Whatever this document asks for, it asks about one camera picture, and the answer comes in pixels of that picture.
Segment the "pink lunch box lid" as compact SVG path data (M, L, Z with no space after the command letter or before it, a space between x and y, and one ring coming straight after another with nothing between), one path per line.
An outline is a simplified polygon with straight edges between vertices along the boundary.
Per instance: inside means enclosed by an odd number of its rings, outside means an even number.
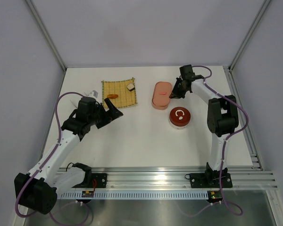
M155 84L152 101L154 102L170 102L170 94L172 92L172 84L170 82L159 81Z

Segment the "red round bowl lid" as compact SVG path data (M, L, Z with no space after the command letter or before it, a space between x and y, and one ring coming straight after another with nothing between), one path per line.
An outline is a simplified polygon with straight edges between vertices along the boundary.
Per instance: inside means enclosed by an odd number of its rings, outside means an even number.
M169 120L173 123L184 123L191 120L191 113L184 107L175 107L170 111Z

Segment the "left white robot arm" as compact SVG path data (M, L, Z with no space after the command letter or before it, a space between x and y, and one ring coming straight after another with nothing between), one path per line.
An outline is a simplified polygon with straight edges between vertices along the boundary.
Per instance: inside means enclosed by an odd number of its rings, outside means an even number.
M104 102L107 110L95 98L82 97L64 123L58 124L55 145L26 174L19 173L15 177L15 211L18 216L24 217L19 212L19 205L46 215L55 206L57 198L70 188L95 184L91 167L82 163L75 163L61 176L57 177L56 173L92 126L100 129L123 116L109 98Z

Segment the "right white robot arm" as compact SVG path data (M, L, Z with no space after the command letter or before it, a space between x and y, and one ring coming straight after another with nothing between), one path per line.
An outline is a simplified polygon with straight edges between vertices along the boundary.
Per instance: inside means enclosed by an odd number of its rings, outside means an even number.
M212 134L210 159L203 173L190 173L186 179L191 188L232 188L231 175L226 165L227 142L239 125L236 98L222 96L209 87L206 77L196 75L192 65L179 68L180 77L176 79L171 99L185 98L186 92L199 96L207 105L207 126Z

